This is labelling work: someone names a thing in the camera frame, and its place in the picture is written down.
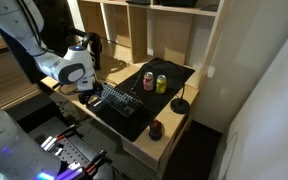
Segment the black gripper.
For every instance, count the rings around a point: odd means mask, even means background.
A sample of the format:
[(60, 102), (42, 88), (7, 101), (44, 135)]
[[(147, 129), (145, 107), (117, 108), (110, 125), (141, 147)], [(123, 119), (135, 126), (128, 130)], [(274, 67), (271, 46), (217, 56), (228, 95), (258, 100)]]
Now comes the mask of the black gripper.
[(96, 83), (93, 90), (82, 91), (78, 94), (78, 99), (81, 104), (87, 104), (92, 96), (101, 96), (103, 86), (101, 83)]

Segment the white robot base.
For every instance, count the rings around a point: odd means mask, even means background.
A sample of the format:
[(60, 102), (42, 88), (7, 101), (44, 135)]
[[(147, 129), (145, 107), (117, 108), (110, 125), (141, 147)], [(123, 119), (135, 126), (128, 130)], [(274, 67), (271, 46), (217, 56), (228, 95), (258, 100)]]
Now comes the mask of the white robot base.
[(45, 152), (0, 109), (0, 173), (8, 180), (33, 180), (39, 173), (56, 176), (61, 161)]

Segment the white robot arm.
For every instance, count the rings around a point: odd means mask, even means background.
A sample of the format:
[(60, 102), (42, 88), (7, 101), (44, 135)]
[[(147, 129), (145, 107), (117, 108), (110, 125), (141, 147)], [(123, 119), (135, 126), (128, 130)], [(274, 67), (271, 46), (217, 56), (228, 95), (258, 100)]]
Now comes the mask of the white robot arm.
[(43, 42), (43, 27), (43, 16), (33, 0), (0, 0), (0, 29), (26, 50), (42, 73), (62, 85), (76, 83), (79, 101), (86, 104), (101, 91), (93, 66), (101, 52), (98, 35), (85, 34), (81, 45), (69, 46), (61, 57)]

